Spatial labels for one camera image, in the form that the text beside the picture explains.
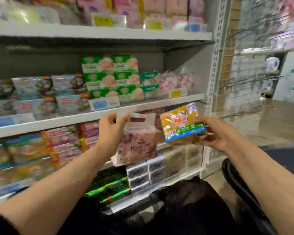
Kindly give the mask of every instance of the person's left arm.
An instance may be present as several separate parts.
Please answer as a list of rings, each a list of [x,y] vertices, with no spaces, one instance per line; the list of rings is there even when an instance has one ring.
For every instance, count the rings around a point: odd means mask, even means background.
[[[116,152],[129,115],[114,123],[116,114],[100,119],[94,147],[72,162],[0,204],[0,215],[22,235],[56,234],[103,164]]]

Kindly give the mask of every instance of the person's right arm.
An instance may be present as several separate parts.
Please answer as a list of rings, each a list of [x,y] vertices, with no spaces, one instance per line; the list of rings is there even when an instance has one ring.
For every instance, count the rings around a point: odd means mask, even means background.
[[[194,121],[205,122],[212,129],[217,138],[200,144],[228,156],[278,234],[294,234],[294,175],[231,125],[209,117]]]

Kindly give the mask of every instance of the yellow and blue soap package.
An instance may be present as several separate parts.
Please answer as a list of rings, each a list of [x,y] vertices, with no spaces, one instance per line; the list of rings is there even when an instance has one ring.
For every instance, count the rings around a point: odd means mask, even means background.
[[[196,141],[198,135],[207,134],[204,123],[192,123],[192,119],[196,116],[198,116],[198,110],[194,102],[161,114],[165,142],[169,144],[192,143]]]

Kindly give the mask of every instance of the pink floral soap package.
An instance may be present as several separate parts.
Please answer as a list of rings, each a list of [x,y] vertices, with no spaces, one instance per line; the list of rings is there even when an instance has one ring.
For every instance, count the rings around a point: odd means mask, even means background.
[[[124,116],[117,114],[117,121]],[[124,128],[117,153],[111,158],[115,166],[122,166],[157,156],[159,130],[155,127],[156,114],[131,113]]]

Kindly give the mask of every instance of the person's left hand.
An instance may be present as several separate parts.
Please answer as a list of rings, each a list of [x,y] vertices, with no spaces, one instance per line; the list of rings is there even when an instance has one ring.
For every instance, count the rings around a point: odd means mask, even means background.
[[[116,123],[117,114],[110,113],[103,116],[99,121],[99,138],[98,146],[104,150],[107,159],[112,157],[118,148],[119,142],[124,135],[124,126],[129,121],[130,114],[123,116],[123,118]]]

